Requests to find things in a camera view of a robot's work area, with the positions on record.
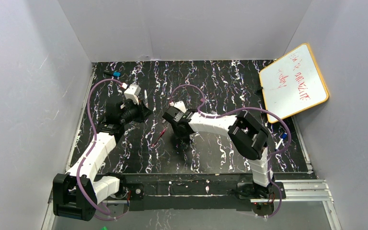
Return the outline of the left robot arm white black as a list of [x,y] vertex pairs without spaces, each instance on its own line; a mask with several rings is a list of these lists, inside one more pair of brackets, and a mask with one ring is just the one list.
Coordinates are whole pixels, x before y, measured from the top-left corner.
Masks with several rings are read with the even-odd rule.
[[96,136],[86,151],[66,173],[53,179],[53,213],[56,216],[84,221],[91,220],[96,211],[110,212],[100,204],[109,196],[122,191],[122,176],[107,173],[96,180],[97,173],[131,122],[143,123],[152,111],[142,99],[125,99],[106,105],[105,113],[95,126]]

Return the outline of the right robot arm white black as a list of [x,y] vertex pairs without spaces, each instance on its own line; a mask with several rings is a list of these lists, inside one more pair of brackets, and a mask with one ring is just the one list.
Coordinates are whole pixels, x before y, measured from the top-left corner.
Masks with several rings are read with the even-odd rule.
[[169,106],[162,118],[172,127],[178,138],[188,138],[199,132],[226,136],[232,141],[237,152],[250,163],[253,182],[268,187],[273,176],[268,166],[268,132],[247,111],[238,115],[202,115],[195,109],[182,111]]

